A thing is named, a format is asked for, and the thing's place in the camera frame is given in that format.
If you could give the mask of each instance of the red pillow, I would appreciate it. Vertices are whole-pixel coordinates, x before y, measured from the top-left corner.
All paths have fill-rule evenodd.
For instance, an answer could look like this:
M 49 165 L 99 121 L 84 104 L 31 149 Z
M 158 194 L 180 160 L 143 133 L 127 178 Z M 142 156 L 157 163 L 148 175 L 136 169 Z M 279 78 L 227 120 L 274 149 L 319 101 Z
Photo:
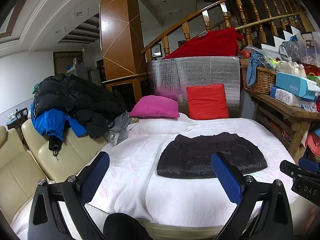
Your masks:
M 223 84 L 187 87 L 189 117 L 194 120 L 229 118 Z

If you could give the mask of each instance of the bed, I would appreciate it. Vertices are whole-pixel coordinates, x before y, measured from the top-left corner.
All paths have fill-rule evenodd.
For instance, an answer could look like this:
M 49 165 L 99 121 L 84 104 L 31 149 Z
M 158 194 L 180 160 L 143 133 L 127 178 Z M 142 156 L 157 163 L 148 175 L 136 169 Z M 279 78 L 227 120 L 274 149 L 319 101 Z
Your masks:
M 110 167 L 89 204 L 107 213 L 123 212 L 140 219 L 153 235 L 213 237 L 236 207 L 218 179 L 169 179 L 158 176 L 156 167 L 161 152 L 177 134 L 192 138 L 221 132 L 236 133 L 258 146 L 268 168 L 251 174 L 257 181 L 280 179 L 289 203 L 298 197 L 291 191 L 292 179 L 279 170 L 282 160 L 293 160 L 262 125 L 242 118 L 195 121 L 180 113 L 176 120 L 143 119 L 127 140 L 103 147 L 110 155 Z M 256 204 L 252 217 L 260 205 Z

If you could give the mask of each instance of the bubble wrap foil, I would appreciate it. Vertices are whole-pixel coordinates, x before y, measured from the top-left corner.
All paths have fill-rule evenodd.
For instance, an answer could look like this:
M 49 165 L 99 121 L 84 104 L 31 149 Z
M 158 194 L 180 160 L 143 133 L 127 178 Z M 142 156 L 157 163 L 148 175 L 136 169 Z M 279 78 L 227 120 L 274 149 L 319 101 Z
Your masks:
M 153 93 L 179 103 L 188 114 L 187 87 L 224 84 L 229 112 L 239 108 L 240 66 L 237 57 L 185 57 L 148 62 Z

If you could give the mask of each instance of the curtain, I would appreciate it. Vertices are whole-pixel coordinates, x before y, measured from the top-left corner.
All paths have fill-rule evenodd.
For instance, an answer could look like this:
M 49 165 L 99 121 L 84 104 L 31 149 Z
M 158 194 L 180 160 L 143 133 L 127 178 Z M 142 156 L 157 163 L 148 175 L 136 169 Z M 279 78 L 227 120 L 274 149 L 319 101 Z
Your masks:
M 76 58 L 78 62 L 83 62 L 82 51 L 60 51 L 53 53 L 54 74 L 67 74 L 66 67 L 73 65 L 73 59 Z

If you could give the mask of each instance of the black puffer jacket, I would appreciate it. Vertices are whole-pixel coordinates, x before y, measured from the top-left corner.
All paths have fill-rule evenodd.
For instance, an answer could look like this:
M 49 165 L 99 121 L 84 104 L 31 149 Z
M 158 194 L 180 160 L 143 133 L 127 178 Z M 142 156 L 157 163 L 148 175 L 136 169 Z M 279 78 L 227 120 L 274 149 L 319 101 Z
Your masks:
M 215 178 L 211 156 L 222 152 L 242 174 L 263 170 L 267 162 L 257 146 L 237 134 L 227 132 L 188 138 L 179 134 L 160 156 L 157 174 L 175 179 Z
M 118 93 L 111 93 L 75 75 L 58 74 L 47 77 L 38 86 L 33 118 L 51 108 L 65 109 L 87 128 L 92 138 L 98 138 L 112 127 L 117 116 L 124 113 L 126 105 Z

